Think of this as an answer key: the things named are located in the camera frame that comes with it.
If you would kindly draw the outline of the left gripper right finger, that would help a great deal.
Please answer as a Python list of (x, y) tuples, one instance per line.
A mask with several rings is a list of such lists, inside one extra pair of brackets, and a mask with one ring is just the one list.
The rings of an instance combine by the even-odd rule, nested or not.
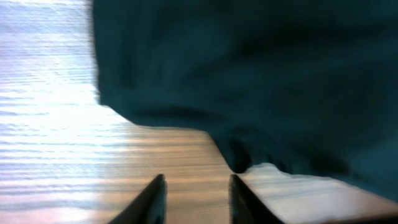
[(231, 224), (284, 224), (236, 174), (229, 180), (229, 212)]

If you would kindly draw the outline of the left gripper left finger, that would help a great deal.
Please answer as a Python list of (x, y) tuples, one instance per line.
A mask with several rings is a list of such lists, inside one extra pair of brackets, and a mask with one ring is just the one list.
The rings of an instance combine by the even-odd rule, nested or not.
[(159, 174), (109, 224), (164, 224), (166, 199), (167, 182)]

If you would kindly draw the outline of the black polo shirt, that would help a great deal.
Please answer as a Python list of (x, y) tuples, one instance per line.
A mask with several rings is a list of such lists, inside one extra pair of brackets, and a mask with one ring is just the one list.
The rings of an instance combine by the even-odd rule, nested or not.
[(99, 100), (397, 200), (396, 0), (95, 0)]

